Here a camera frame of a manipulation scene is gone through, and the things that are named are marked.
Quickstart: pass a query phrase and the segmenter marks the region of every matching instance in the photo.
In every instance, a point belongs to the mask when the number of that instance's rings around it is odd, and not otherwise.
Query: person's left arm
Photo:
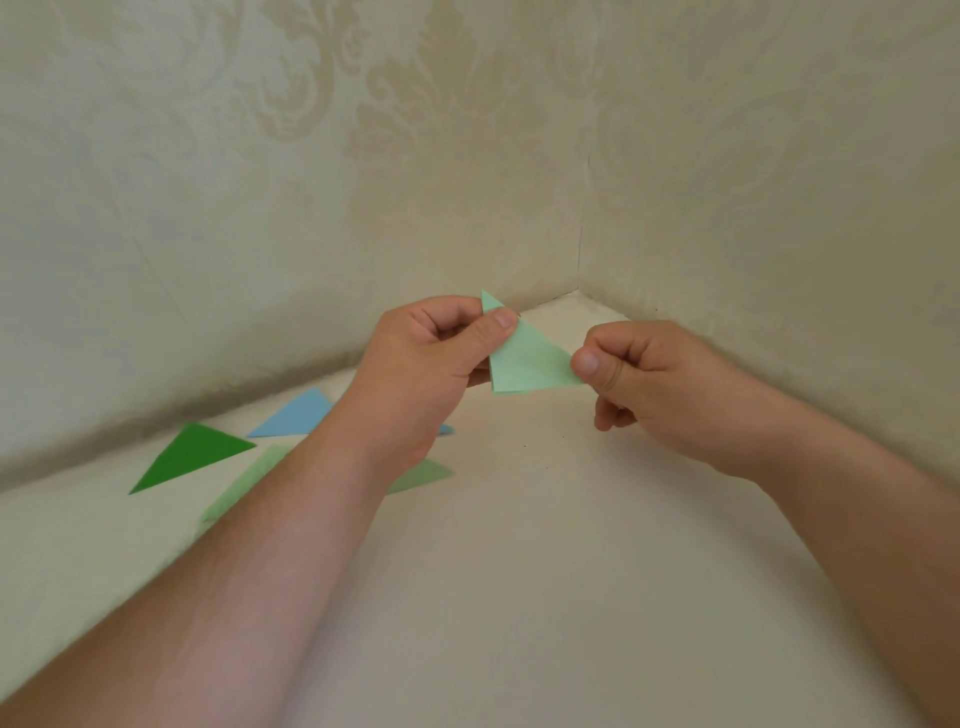
[[[261,726],[391,483],[516,327],[473,298],[386,313],[312,434],[196,544],[0,706],[20,726]]]

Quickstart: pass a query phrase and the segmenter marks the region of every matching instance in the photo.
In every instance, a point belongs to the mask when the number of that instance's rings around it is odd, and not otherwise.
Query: folded paper
[[[230,508],[236,505],[236,502],[245,496],[247,492],[269,473],[274,466],[280,462],[289,448],[283,445],[270,445],[260,456],[254,460],[251,465],[240,473],[237,478],[230,483],[229,487],[218,497],[210,507],[200,516],[200,523],[214,523],[220,519]]]
[[[218,429],[192,423],[184,427],[156,458],[130,493],[132,495],[145,491],[255,447],[254,443],[227,435]]]
[[[290,400],[267,422],[247,437],[309,435],[333,409],[333,403],[319,389],[308,389]]]
[[[446,468],[440,463],[435,463],[433,460],[422,460],[397,478],[387,493],[409,491],[411,488],[417,488],[420,485],[426,485],[427,483],[441,480],[450,475],[453,475],[453,471],[450,468]]]
[[[481,299],[484,313],[503,305],[487,291]],[[583,384],[570,370],[570,354],[522,319],[507,343],[490,355],[490,374],[496,394]]]

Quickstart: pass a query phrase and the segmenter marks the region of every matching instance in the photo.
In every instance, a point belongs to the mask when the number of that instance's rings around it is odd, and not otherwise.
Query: forearm
[[[389,479],[322,425],[0,707],[0,723],[268,723]]]
[[[960,500],[819,413],[784,447],[760,486],[928,715],[960,725]]]

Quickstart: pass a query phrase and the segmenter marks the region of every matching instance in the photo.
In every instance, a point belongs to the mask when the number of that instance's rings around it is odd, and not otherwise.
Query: green paper triangle
[[[240,498],[247,494],[250,488],[263,480],[264,476],[289,452],[290,449],[283,445],[270,445],[246,470],[237,475],[236,479],[221,493],[220,497],[210,504],[210,507],[200,516],[200,523],[218,521],[230,508],[236,505]]]
[[[396,479],[390,486],[387,495],[390,493],[399,493],[400,491],[409,491],[420,485],[432,483],[434,480],[440,480],[453,475],[453,471],[433,460],[422,460],[413,468]]]
[[[503,303],[481,292],[484,313]],[[507,343],[490,355],[490,375],[496,394],[583,384],[570,370],[570,354],[520,319]]]
[[[150,469],[140,478],[140,482],[130,491],[130,495],[255,447],[253,443],[227,435],[218,429],[191,423],[184,427],[157,457]]]

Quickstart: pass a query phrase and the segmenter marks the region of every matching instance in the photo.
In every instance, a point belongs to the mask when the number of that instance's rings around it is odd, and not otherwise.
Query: damask wallpaper
[[[341,366],[395,304],[573,290],[588,104],[519,15],[0,1],[0,466]]]
[[[0,473],[578,282],[960,473],[958,49],[952,0],[0,0]]]

